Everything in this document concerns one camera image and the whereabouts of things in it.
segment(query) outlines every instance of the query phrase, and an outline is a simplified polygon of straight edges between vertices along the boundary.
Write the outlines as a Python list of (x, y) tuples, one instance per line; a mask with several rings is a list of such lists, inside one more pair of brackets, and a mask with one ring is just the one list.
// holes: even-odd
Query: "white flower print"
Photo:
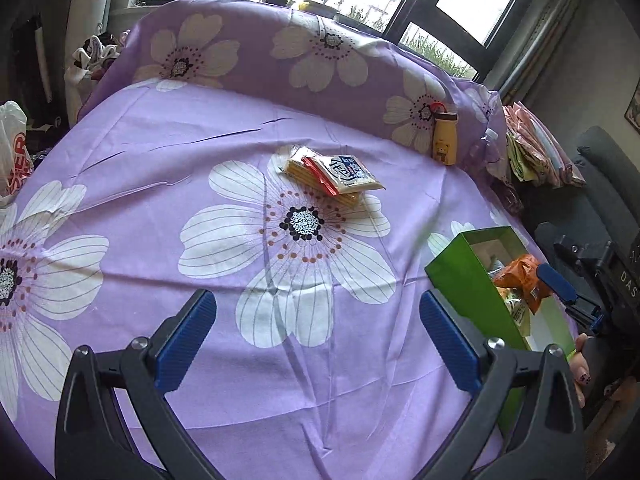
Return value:
[(434, 102), (443, 102), (446, 92), (441, 83), (429, 72), (417, 75), (410, 70), (403, 73), (404, 94), (395, 95), (386, 101), (386, 113), (383, 121), (386, 124), (404, 123), (391, 134), (391, 139), (411, 146), (419, 153), (427, 153), (431, 146), (435, 119), (430, 108)]
[(17, 417), (19, 370), (36, 394), (60, 400), (71, 350), (40, 317), (78, 316), (102, 285), (106, 238), (75, 236), (44, 248), (85, 192), (84, 186), (63, 189), (59, 181), (49, 182), (17, 222), (17, 206), (9, 206), (0, 226), (0, 402), (12, 421)]
[(522, 233), (522, 231), (517, 227), (514, 227), (513, 225), (511, 225), (511, 223), (509, 222), (507, 217), (504, 215), (504, 213), (502, 213), (495, 205), (491, 203), (489, 204), (489, 216), (491, 217), (491, 220), (493, 220), (496, 225), (511, 227), (511, 229), (513, 229), (515, 233), (518, 235), (518, 238), (520, 239), (522, 244), (525, 247), (529, 245), (529, 240)]
[(461, 224), (460, 222), (454, 220), (453, 222), (451, 222), (451, 238), (448, 238), (445, 235), (441, 235), (440, 233), (431, 233), (429, 235), (429, 238), (427, 238), (427, 245), (429, 246), (433, 257), (435, 258), (451, 243), (453, 238), (464, 231), (473, 231), (474, 229), (475, 227), (473, 226), (473, 224), (470, 224), (469, 222)]
[(288, 179), (279, 168), (289, 150), (284, 146), (271, 157), (267, 174), (236, 160), (216, 165), (211, 188), (249, 206), (207, 207), (180, 233), (178, 269), (192, 278), (226, 276), (258, 258), (268, 262), (236, 306), (242, 337), (260, 348), (277, 346), (290, 334), (304, 346), (327, 341), (334, 325), (333, 278), (363, 303), (386, 303), (396, 290), (384, 258), (352, 236), (389, 233), (380, 200), (366, 194), (359, 206), (345, 208)]
[(158, 30), (151, 38), (151, 58), (157, 63), (141, 66), (133, 76), (133, 87), (155, 84), (169, 91), (189, 83), (222, 88), (218, 77), (238, 62), (240, 43), (219, 41), (206, 50), (222, 28), (222, 17), (192, 14), (182, 23), (178, 39), (172, 31)]
[(467, 88), (465, 94), (471, 99), (476, 119), (481, 123), (487, 122), (487, 119), (493, 115), (495, 109), (502, 106), (500, 94), (495, 91), (489, 92), (487, 87), (483, 85), (477, 85), (476, 88)]
[(289, 72), (289, 82), (294, 88), (308, 86), (312, 92), (319, 92), (329, 85), (336, 68), (345, 84), (363, 84), (369, 69), (360, 54), (377, 56), (379, 42), (365, 40), (332, 20), (292, 11), (291, 24), (273, 37), (271, 55), (291, 59), (306, 54)]

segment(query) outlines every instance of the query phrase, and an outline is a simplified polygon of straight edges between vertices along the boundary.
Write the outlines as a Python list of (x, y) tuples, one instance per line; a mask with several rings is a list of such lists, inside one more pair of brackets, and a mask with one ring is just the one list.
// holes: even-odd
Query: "orange snack bag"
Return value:
[(502, 288), (518, 288), (529, 305), (530, 311), (536, 313), (540, 303), (551, 296), (551, 289), (538, 279), (536, 269), (540, 262), (531, 254), (525, 254), (513, 260), (494, 276), (494, 285)]

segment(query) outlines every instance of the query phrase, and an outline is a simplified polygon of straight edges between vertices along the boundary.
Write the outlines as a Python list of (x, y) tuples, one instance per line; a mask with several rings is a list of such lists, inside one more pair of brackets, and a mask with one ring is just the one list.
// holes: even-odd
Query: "fingernail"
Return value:
[(583, 386), (586, 386), (591, 382), (591, 376), (583, 367), (578, 368), (578, 382)]

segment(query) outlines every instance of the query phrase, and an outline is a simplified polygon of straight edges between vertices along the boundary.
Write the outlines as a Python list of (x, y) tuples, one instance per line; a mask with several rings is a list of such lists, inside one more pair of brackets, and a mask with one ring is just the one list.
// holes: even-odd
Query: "purple bed sheet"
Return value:
[[(459, 155), (491, 121), (504, 137), (482, 87), (315, 16), (183, 0), (142, 20), (0, 224), (0, 402), (37, 458), (53, 471), (71, 349), (123, 348), (205, 287), (218, 318), (167, 398), (227, 478), (412, 478), (469, 401), (418, 318), (425, 264), (496, 224), (541, 256), (423, 155), (433, 100), (458, 110)], [(346, 208), (300, 186), (278, 170), (292, 144), (386, 189)]]

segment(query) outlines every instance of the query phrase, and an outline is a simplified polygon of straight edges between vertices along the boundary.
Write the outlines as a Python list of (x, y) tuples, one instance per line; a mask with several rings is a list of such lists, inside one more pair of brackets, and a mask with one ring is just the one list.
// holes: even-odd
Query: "packaged food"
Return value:
[(365, 165), (353, 155), (304, 156), (302, 162), (331, 196), (384, 189)]
[(529, 305), (522, 297), (521, 292), (517, 288), (501, 288), (496, 287), (504, 300), (504, 304), (511, 314), (511, 319), (518, 327), (520, 335), (528, 337), (531, 335), (531, 312)]
[(26, 146), (27, 116), (17, 103), (0, 106), (0, 206), (9, 205), (33, 172)]
[[(307, 146), (293, 146), (289, 153), (289, 158), (285, 161), (284, 166), (280, 168), (284, 173), (293, 177), (301, 184), (305, 184), (316, 191), (325, 191), (324, 187), (318, 182), (318, 179), (309, 171), (302, 161), (303, 157), (319, 156)], [(354, 207), (360, 202), (359, 193), (343, 193), (335, 196), (335, 199), (348, 207)]]
[(498, 272), (500, 272), (503, 269), (504, 269), (504, 263), (502, 263), (494, 255), (491, 257), (491, 265), (489, 266), (489, 269), (487, 270), (486, 273), (489, 275), (489, 278), (493, 280), (494, 276), (496, 276)]
[(513, 260), (494, 277), (495, 286), (521, 290), (522, 297), (534, 314), (540, 308), (542, 300), (551, 296), (551, 289), (536, 274), (539, 264), (535, 256), (525, 254)]

